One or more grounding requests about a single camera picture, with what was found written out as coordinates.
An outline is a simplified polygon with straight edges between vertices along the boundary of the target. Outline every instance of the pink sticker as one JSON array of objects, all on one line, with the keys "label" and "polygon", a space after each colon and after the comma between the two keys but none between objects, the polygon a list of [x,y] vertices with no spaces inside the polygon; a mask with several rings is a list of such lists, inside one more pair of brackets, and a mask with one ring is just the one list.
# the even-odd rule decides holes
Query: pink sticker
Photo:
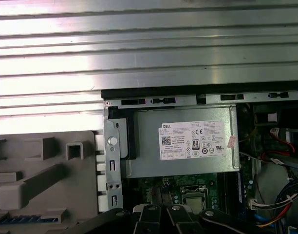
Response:
[{"label": "pink sticker", "polygon": [[230,136],[227,147],[232,149],[236,143],[236,139],[237,139],[236,136]]}]

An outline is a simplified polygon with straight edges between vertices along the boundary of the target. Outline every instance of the metal rivet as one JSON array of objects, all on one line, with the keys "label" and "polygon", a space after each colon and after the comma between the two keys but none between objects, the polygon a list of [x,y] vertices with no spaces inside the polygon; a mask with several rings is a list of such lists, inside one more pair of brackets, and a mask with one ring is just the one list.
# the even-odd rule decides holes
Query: metal rivet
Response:
[{"label": "metal rivet", "polygon": [[155,207],[155,206],[150,206],[149,208],[148,208],[148,210],[150,210],[150,211],[155,211],[157,208]]},{"label": "metal rivet", "polygon": [[123,212],[118,212],[118,213],[116,213],[115,215],[116,215],[116,216],[123,216],[124,213],[123,213]]},{"label": "metal rivet", "polygon": [[207,216],[214,216],[214,212],[212,212],[212,211],[206,211],[205,214]]},{"label": "metal rivet", "polygon": [[175,211],[177,211],[177,210],[180,209],[180,206],[173,206],[172,209],[175,210]]},{"label": "metal rivet", "polygon": [[117,138],[115,138],[113,136],[111,136],[111,137],[108,138],[108,144],[110,144],[110,145],[116,145],[117,143],[118,143],[118,139]]}]

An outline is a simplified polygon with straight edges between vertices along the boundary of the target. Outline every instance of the motherboard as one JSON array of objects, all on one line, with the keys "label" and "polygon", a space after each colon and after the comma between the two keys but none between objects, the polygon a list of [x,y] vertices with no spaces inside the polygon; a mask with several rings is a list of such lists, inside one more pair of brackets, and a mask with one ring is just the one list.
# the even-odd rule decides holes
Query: motherboard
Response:
[{"label": "motherboard", "polygon": [[130,189],[141,195],[142,203],[159,203],[161,200],[164,203],[188,205],[195,214],[207,208],[220,208],[217,174],[131,180],[134,181],[128,181],[128,184],[132,185]]}]

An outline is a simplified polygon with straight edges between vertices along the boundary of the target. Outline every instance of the green circuit board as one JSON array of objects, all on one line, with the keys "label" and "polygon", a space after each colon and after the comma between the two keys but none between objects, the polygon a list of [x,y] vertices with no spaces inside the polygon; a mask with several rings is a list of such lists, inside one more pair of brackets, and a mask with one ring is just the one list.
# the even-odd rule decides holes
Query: green circuit board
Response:
[{"label": "green circuit board", "polygon": [[152,189],[156,187],[163,187],[167,182],[169,186],[169,192],[173,201],[173,204],[183,204],[183,188],[204,188],[205,207],[219,209],[219,193],[217,185],[216,174],[200,174],[200,175],[175,175],[175,176],[162,176],[162,177],[150,177],[139,178],[138,188],[142,194],[144,203],[151,203],[152,201]]}]

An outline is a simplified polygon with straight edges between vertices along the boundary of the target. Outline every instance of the screw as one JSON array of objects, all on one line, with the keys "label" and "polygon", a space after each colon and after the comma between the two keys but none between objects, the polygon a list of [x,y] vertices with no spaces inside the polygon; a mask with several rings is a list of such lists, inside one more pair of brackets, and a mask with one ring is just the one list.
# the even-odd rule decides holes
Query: screw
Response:
[{"label": "screw", "polygon": [[150,206],[149,208],[148,208],[148,210],[150,210],[150,211],[155,211],[157,208],[155,207],[155,206]]},{"label": "screw", "polygon": [[123,212],[118,212],[118,213],[116,213],[115,215],[116,215],[116,216],[123,216],[124,213],[123,213]]},{"label": "screw", "polygon": [[212,212],[212,211],[206,211],[205,214],[207,216],[214,216],[214,212]]},{"label": "screw", "polygon": [[180,209],[180,206],[173,206],[172,209],[173,209],[174,211],[177,211],[177,210]]}]

